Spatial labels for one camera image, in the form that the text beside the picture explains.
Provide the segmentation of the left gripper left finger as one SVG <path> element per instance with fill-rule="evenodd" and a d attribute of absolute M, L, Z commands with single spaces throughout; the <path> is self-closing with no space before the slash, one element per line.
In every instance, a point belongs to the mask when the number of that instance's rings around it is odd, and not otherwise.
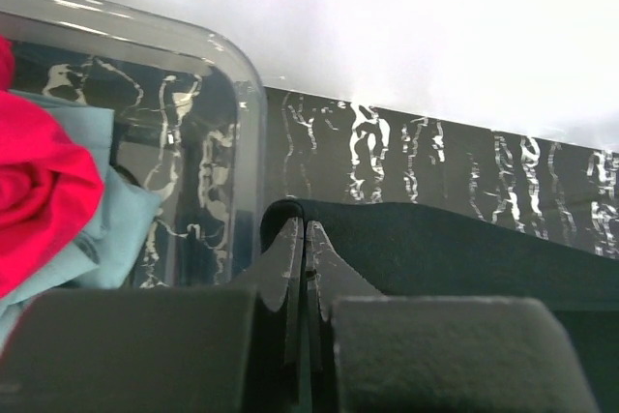
<path fill-rule="evenodd" d="M 290 412 L 299 401 L 302 283 L 303 225 L 293 218 L 231 282 L 255 292 L 244 412 Z"/>

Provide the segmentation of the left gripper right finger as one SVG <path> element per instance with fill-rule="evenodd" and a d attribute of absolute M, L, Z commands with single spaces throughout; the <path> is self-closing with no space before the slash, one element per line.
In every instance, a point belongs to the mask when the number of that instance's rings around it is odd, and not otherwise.
<path fill-rule="evenodd" d="M 312 410 L 336 412 L 338 395 L 331 307 L 339 298 L 374 298 L 382 293 L 338 255 L 318 221 L 310 221 L 306 227 L 305 257 Z"/>

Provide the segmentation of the black polo shirt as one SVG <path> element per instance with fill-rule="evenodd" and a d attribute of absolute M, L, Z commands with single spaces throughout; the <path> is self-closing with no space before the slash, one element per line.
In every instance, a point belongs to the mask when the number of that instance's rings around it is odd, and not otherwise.
<path fill-rule="evenodd" d="M 386 295 L 543 301 L 573 338 L 602 411 L 617 411 L 617 261 L 427 205 L 294 198 L 265 211 L 261 248 L 293 218 L 321 223 L 339 256 Z"/>

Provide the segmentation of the black marbled table mat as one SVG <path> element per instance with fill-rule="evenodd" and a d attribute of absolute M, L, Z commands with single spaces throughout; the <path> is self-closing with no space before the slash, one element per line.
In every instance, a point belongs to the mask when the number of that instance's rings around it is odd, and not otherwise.
<path fill-rule="evenodd" d="M 271 89 L 264 199 L 405 202 L 618 255 L 618 156 Z"/>

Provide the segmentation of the grey-blue t-shirt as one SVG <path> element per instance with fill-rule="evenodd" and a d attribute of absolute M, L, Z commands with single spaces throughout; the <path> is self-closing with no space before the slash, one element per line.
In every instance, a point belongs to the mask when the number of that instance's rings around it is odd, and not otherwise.
<path fill-rule="evenodd" d="M 158 213 L 162 198 L 129 182 L 111 165 L 114 112 L 63 99 L 15 91 L 50 113 L 69 138 L 86 148 L 104 180 L 94 218 L 49 263 L 1 299 L 1 342 L 5 343 L 31 299 L 69 284 L 115 289 L 123 285 Z"/>

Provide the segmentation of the clear plastic bin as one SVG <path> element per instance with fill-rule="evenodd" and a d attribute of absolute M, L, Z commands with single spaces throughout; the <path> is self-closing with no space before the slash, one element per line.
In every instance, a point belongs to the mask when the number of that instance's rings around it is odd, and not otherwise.
<path fill-rule="evenodd" d="M 162 200 L 129 282 L 223 284 L 258 254 L 266 95 L 205 28 L 104 0 L 1 0 L 16 90 L 114 114 L 111 160 Z"/>

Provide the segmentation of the pink t-shirt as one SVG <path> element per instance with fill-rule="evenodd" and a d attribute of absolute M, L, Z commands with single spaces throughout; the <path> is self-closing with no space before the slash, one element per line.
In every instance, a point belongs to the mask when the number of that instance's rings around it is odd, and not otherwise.
<path fill-rule="evenodd" d="M 1 295 L 38 272 L 94 217 L 103 180 L 90 153 L 43 108 L 9 91 L 1 40 Z"/>

